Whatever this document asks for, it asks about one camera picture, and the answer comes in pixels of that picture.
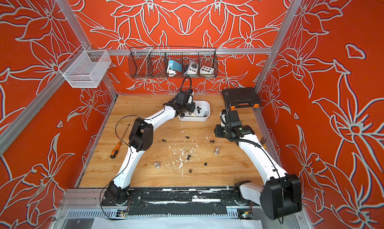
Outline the teal box in basket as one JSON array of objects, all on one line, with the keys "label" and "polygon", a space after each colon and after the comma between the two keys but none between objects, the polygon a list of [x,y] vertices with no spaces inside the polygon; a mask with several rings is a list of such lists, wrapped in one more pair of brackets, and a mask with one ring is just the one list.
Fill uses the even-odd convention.
[{"label": "teal box in basket", "polygon": [[167,74],[170,77],[177,75],[177,73],[183,72],[183,66],[175,60],[169,60],[167,66]]}]

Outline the white dotted cube in basket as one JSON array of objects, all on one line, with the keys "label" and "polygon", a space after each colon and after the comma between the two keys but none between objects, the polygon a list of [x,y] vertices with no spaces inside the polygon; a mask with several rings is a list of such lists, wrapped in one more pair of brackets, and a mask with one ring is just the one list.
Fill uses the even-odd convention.
[{"label": "white dotted cube in basket", "polygon": [[202,66],[200,68],[200,75],[213,75],[213,74],[214,74],[214,69],[212,67]]}]

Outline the white plastic storage box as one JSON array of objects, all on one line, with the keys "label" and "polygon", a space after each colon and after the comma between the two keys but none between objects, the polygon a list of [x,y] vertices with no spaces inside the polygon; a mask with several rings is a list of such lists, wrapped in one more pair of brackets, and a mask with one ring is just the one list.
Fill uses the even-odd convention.
[{"label": "white plastic storage box", "polygon": [[[184,122],[206,122],[208,120],[208,118],[210,117],[211,115],[211,107],[210,107],[210,104],[207,102],[207,101],[204,101],[204,100],[196,100],[195,101],[195,111],[192,112],[194,113],[197,117],[192,117],[192,113],[188,112],[188,113],[185,113],[185,116],[181,118],[181,116],[178,116],[178,119],[180,121],[184,121]],[[197,111],[197,107],[200,107],[201,108],[201,113],[198,114],[198,111]],[[208,116],[207,117],[204,117],[204,113],[205,111],[208,112]]]}]

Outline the clear plastic wall bin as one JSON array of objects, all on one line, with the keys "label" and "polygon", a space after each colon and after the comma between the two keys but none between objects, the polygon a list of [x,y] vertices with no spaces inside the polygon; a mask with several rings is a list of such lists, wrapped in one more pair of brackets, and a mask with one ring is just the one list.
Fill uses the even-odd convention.
[{"label": "clear plastic wall bin", "polygon": [[67,59],[59,72],[72,88],[97,88],[111,63],[105,50],[100,55],[82,50]]}]

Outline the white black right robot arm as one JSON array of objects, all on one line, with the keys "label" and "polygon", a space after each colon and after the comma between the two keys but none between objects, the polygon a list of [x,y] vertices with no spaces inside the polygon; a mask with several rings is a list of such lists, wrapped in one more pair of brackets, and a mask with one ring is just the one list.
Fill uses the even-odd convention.
[{"label": "white black right robot arm", "polygon": [[262,146],[253,129],[243,125],[238,112],[231,105],[228,92],[223,94],[225,109],[220,114],[221,124],[214,132],[217,138],[235,143],[250,158],[262,178],[263,186],[252,182],[240,183],[240,196],[260,205],[270,220],[284,222],[284,218],[302,210],[302,184],[295,174],[288,174]]}]

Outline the black orange tool case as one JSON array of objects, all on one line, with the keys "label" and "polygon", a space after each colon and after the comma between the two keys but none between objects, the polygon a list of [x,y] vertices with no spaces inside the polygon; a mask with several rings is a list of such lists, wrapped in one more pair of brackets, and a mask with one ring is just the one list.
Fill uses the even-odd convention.
[{"label": "black orange tool case", "polygon": [[228,110],[258,108],[261,106],[258,94],[252,87],[224,89],[222,90],[222,96]]}]

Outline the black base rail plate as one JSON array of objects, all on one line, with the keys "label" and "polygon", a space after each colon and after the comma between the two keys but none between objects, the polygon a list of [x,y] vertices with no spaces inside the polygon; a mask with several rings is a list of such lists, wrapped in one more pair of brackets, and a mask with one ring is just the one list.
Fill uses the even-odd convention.
[{"label": "black base rail plate", "polygon": [[168,187],[128,188],[121,191],[122,199],[114,199],[104,191],[100,196],[102,206],[143,206],[151,204],[204,203],[220,206],[248,206],[251,201],[241,196],[234,187]]}]

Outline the yellow handled pliers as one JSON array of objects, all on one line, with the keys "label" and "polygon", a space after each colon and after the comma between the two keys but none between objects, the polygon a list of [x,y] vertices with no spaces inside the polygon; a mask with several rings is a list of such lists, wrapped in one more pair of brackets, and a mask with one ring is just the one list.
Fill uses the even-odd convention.
[{"label": "yellow handled pliers", "polygon": [[266,146],[266,142],[267,142],[267,138],[265,137],[262,137],[262,139],[260,140],[260,143],[262,145],[262,147],[266,150],[267,149],[267,146]]}]

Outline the orange handled screwdriver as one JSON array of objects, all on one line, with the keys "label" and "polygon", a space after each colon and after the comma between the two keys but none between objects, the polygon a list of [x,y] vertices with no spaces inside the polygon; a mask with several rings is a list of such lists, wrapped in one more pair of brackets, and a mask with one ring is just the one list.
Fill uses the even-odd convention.
[{"label": "orange handled screwdriver", "polygon": [[130,124],[128,124],[127,128],[124,131],[124,134],[120,137],[120,141],[116,144],[115,148],[112,150],[111,155],[110,155],[111,159],[115,159],[117,157],[117,155],[119,154],[120,148],[123,144],[123,139],[124,139],[128,129],[129,129],[129,127],[130,127]]}]

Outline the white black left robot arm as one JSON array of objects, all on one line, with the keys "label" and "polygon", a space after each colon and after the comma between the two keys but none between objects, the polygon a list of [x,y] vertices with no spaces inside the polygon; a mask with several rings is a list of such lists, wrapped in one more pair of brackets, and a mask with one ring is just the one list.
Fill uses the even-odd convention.
[{"label": "white black left robot arm", "polygon": [[129,135],[129,141],[122,143],[128,146],[128,151],[118,174],[102,189],[100,203],[115,203],[122,206],[130,199],[128,188],[133,173],[143,156],[153,144],[154,132],[164,123],[186,113],[193,112],[196,104],[193,101],[194,92],[190,76],[184,77],[178,93],[163,104],[163,109],[148,118],[134,116],[135,121]]}]

